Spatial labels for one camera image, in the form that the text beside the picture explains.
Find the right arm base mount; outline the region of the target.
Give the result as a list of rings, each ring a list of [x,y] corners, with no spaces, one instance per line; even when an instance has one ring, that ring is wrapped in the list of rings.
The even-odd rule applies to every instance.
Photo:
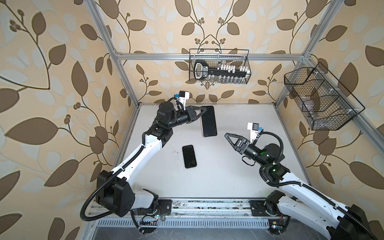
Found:
[[[271,235],[278,236],[285,233],[291,217],[282,214],[275,204],[266,202],[265,200],[251,200],[249,204],[253,217],[268,218],[268,231]]]

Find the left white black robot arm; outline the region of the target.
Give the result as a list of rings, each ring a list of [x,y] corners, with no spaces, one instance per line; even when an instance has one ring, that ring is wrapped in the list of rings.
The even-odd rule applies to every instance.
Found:
[[[170,140],[174,127],[192,123],[206,112],[205,107],[187,106],[176,110],[172,102],[161,103],[152,125],[142,134],[141,144],[110,172],[102,171],[98,176],[96,202],[108,209],[109,214],[119,217],[130,210],[156,209],[155,193],[132,189],[136,177]]]

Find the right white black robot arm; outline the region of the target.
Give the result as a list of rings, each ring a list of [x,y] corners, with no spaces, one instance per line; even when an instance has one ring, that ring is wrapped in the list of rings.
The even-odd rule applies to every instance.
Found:
[[[281,164],[284,144],[281,138],[271,132],[260,132],[279,142],[263,149],[243,136],[226,133],[225,138],[232,148],[242,156],[260,165],[259,174],[273,191],[266,198],[269,215],[281,213],[300,221],[322,234],[328,240],[375,240],[365,212],[358,206],[347,206],[321,193],[299,179]]]

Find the black phone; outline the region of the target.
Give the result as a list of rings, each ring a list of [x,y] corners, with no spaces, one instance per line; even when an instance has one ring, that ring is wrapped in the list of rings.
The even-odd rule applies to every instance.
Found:
[[[184,164],[186,169],[195,168],[197,166],[197,160],[193,145],[187,145],[182,147]]]

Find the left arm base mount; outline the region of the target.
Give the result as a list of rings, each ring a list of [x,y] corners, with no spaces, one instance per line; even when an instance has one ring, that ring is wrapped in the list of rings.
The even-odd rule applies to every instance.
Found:
[[[134,226],[141,234],[152,233],[165,217],[170,215],[172,211],[172,200],[155,200],[152,205],[147,208],[131,210],[131,218]]]

